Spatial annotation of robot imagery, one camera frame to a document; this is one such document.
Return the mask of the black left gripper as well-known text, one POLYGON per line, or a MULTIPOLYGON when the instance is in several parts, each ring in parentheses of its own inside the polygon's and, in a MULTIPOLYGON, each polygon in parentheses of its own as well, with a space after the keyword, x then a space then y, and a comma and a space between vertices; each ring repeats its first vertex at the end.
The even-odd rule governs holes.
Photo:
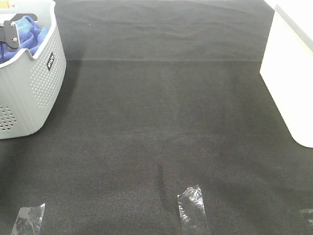
POLYGON ((15 22, 4 21, 0 24, 0 44, 6 45, 9 52, 18 50, 20 47, 20 38, 15 22))

